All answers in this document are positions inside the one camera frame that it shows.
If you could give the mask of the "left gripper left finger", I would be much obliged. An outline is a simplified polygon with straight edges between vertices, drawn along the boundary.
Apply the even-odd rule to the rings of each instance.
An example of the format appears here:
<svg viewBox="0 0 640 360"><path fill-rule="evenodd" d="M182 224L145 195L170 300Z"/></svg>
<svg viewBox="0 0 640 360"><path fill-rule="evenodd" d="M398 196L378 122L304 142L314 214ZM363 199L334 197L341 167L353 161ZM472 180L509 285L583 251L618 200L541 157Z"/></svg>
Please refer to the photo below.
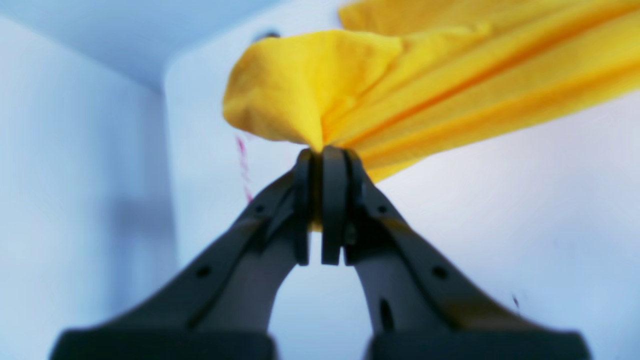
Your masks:
<svg viewBox="0 0 640 360"><path fill-rule="evenodd" d="M275 297L309 261L313 152L261 191L231 227L160 291L89 329L64 332L53 360L276 360Z"/></svg>

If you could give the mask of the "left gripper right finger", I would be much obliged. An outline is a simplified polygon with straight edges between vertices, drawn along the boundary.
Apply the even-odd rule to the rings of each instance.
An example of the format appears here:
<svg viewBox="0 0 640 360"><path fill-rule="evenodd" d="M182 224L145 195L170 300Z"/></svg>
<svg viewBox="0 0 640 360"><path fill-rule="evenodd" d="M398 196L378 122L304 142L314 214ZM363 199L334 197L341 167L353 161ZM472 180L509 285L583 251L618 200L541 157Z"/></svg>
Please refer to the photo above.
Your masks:
<svg viewBox="0 0 640 360"><path fill-rule="evenodd" d="M403 219L351 150L321 155L322 255L353 266L374 331L368 360L589 360L577 332L544 328L472 283Z"/></svg>

